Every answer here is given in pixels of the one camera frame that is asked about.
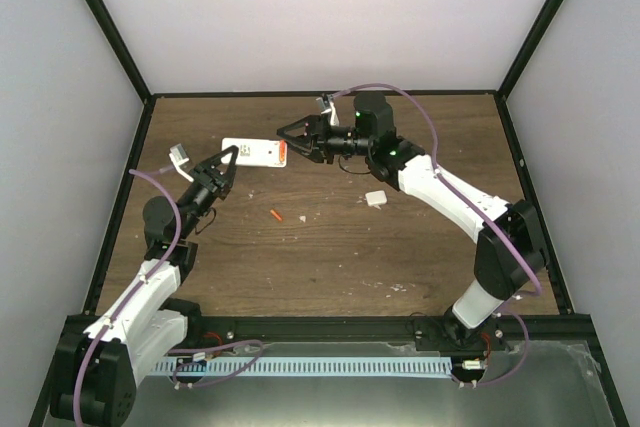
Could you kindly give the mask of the orange battery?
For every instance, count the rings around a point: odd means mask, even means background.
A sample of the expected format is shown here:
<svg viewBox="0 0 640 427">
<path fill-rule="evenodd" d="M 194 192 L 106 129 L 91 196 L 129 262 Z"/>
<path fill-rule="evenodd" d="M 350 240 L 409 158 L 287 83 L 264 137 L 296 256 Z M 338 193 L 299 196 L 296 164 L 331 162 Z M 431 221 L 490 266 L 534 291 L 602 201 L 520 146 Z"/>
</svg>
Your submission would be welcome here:
<svg viewBox="0 0 640 427">
<path fill-rule="evenodd" d="M 287 144 L 285 141 L 279 142 L 279 161 L 284 163 L 287 156 Z"/>
<path fill-rule="evenodd" d="M 278 221 L 283 222 L 283 217 L 274 209 L 270 210 L 270 214 Z"/>
</svg>

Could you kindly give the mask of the white remote control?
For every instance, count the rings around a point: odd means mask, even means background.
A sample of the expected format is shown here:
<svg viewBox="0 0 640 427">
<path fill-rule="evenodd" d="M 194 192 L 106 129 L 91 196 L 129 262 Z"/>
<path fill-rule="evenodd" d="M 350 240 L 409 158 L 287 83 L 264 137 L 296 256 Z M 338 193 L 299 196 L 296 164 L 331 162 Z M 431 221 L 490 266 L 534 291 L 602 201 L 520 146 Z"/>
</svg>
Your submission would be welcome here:
<svg viewBox="0 0 640 427">
<path fill-rule="evenodd" d="M 280 141 L 226 137 L 222 139 L 221 147 L 225 149 L 231 145 L 236 145 L 239 148 L 236 163 L 238 166 L 284 168 L 287 165 L 287 156 L 284 163 L 279 161 Z"/>
</svg>

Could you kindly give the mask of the white battery cover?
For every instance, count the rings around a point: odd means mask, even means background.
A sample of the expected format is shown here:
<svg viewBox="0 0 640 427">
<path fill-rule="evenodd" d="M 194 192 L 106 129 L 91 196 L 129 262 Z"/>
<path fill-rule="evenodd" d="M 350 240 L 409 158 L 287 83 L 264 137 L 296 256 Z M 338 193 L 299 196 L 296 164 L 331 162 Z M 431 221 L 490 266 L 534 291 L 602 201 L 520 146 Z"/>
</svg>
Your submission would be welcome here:
<svg viewBox="0 0 640 427">
<path fill-rule="evenodd" d="M 380 208 L 387 204 L 387 196 L 383 190 L 371 191 L 365 194 L 365 201 L 369 207 Z"/>
</svg>

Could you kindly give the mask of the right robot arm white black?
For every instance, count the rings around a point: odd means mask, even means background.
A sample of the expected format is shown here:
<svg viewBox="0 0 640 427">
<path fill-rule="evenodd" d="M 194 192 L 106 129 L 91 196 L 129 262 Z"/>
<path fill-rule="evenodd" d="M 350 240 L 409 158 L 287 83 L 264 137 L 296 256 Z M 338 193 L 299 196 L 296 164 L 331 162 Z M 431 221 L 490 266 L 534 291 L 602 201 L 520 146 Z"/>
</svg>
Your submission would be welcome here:
<svg viewBox="0 0 640 427">
<path fill-rule="evenodd" d="M 377 180 L 426 203 L 474 242 L 474 279 L 442 320 L 451 347 L 471 347 L 480 328 L 508 301 L 540 295 L 537 274 L 547 266 L 549 254 L 539 214 L 530 202 L 491 196 L 441 167 L 435 151 L 426 152 L 398 134 L 393 108 L 383 93 L 356 94 L 351 126 L 340 125 L 334 100 L 322 95 L 319 113 L 285 125 L 277 134 L 314 163 L 363 157 Z"/>
</svg>

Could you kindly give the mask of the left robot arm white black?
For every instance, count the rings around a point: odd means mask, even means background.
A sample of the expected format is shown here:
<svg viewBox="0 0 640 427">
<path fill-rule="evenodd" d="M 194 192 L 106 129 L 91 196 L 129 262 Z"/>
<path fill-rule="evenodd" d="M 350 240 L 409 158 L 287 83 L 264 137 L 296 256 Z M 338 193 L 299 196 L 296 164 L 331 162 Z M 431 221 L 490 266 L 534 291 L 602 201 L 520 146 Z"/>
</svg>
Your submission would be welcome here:
<svg viewBox="0 0 640 427">
<path fill-rule="evenodd" d="M 229 194 L 239 149 L 230 145 L 185 173 L 188 185 L 173 198 L 153 176 L 134 177 L 158 188 L 144 206 L 146 252 L 134 279 L 101 316 L 82 330 L 65 329 L 53 359 L 50 413 L 78 426 L 120 426 L 137 389 L 174 346 L 196 349 L 203 324 L 168 308 L 169 297 L 195 265 L 197 245 L 189 236 Z"/>
</svg>

